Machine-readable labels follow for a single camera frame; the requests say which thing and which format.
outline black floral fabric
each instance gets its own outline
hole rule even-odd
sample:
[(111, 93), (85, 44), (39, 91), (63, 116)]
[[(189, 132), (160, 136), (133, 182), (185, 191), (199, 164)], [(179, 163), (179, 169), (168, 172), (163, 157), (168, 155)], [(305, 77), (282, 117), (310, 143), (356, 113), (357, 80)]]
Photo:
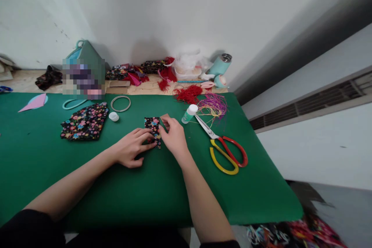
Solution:
[(145, 74), (157, 74), (158, 70), (165, 68), (164, 60), (146, 61), (141, 64), (141, 69)]
[(98, 140), (109, 109), (107, 103), (96, 103), (85, 107), (62, 122), (61, 139)]
[(45, 91), (54, 84), (62, 83), (62, 73), (53, 70), (52, 66), (49, 65), (47, 71), (42, 76), (36, 78), (35, 84), (41, 90)]
[(106, 72), (106, 79), (107, 80), (124, 80), (128, 77), (128, 71), (132, 71), (132, 68), (129, 64), (122, 64), (112, 67), (110, 70)]
[(149, 143), (156, 142), (157, 145), (155, 148), (160, 149), (160, 145), (162, 143), (162, 137), (159, 133), (159, 125), (160, 125), (160, 118), (159, 117), (145, 117), (145, 128), (149, 128), (152, 130), (152, 135), (154, 139), (149, 141)]

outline scissors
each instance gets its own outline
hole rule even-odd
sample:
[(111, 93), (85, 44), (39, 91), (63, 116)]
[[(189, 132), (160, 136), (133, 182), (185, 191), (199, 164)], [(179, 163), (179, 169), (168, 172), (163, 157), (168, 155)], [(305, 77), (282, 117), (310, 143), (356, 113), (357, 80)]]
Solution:
[[(224, 169), (216, 160), (216, 156), (214, 155), (214, 150), (213, 150), (213, 147), (210, 147), (209, 148), (209, 151), (210, 151), (210, 156), (212, 157), (212, 160), (214, 162), (214, 164), (224, 173), (226, 174), (230, 174), (230, 175), (234, 175), (234, 174), (237, 174), (239, 172), (239, 167), (245, 167), (247, 164), (248, 164), (248, 158), (247, 158), (247, 153), (245, 152), (245, 150), (243, 149), (243, 147), (241, 147), (241, 145), (239, 143), (237, 143), (236, 141), (234, 141), (233, 139), (230, 139), (228, 137), (220, 137), (218, 135), (216, 135), (209, 127), (207, 124), (204, 123), (203, 120), (201, 120), (201, 118), (197, 115), (195, 115), (196, 119), (198, 120), (198, 122), (200, 123), (200, 125), (203, 127), (203, 129), (205, 130), (205, 132), (208, 134), (208, 136), (211, 138), (210, 140), (210, 143), (215, 147), (217, 148), (218, 151), (220, 151), (222, 153), (222, 155), (224, 155), (228, 160), (229, 162), (234, 166), (234, 170), (227, 170), (227, 169)], [(215, 143), (215, 140), (218, 139), (222, 145), (224, 146), (225, 150), (227, 151), (227, 154), (225, 151), (223, 151), (216, 143)], [(224, 140), (227, 140), (233, 144), (235, 144), (239, 150), (241, 151), (242, 155), (243, 155), (243, 163), (240, 164), (234, 157), (234, 155), (231, 153), (231, 151), (229, 150), (229, 148), (227, 147), (226, 143)]]

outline small white bottle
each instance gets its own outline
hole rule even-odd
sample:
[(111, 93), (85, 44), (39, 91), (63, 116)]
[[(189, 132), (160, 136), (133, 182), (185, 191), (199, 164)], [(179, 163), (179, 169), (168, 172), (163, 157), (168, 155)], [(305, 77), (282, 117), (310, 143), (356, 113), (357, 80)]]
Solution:
[(108, 116), (112, 121), (116, 122), (119, 120), (119, 116), (116, 112), (111, 112)]
[(190, 105), (181, 119), (182, 123), (187, 124), (191, 120), (191, 118), (193, 118), (197, 111), (197, 105)]

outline hand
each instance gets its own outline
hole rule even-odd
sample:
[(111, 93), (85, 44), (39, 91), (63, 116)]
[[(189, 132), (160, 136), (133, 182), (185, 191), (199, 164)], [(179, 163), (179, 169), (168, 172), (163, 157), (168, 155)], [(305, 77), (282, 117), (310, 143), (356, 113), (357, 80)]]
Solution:
[(159, 125), (160, 135), (162, 136), (162, 139), (169, 151), (172, 152), (178, 164), (182, 167), (184, 164), (190, 161), (190, 159), (192, 159), (192, 156), (187, 148), (183, 127), (174, 118), (165, 116), (162, 118), (162, 120), (164, 126), (168, 130), (168, 133), (161, 125)]
[(154, 138), (151, 132), (151, 129), (137, 128), (106, 149), (105, 152), (108, 152), (113, 157), (115, 163), (122, 164), (130, 169), (140, 167), (144, 158), (135, 160), (135, 157), (141, 152), (154, 148), (157, 144), (155, 142), (142, 145), (145, 140)]

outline red scissor handle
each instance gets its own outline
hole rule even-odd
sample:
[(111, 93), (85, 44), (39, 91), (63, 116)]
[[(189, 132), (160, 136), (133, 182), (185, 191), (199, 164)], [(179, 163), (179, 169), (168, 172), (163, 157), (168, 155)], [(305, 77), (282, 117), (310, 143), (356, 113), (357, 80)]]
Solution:
[[(245, 150), (243, 149), (243, 147), (241, 147), (241, 145), (239, 143), (237, 143), (236, 141), (234, 141), (233, 139), (230, 139), (228, 137), (219, 137), (218, 140), (222, 143), (222, 145), (224, 146), (224, 148), (226, 149), (228, 155), (230, 156), (230, 158), (239, 166), (239, 167), (245, 167), (246, 165), (248, 165), (248, 157), (247, 157), (247, 153), (245, 152)], [(227, 147), (226, 143), (224, 140), (227, 140), (233, 144), (235, 144), (239, 150), (241, 151), (241, 154), (243, 155), (243, 163), (239, 163), (234, 155), (231, 153), (230, 149)]]

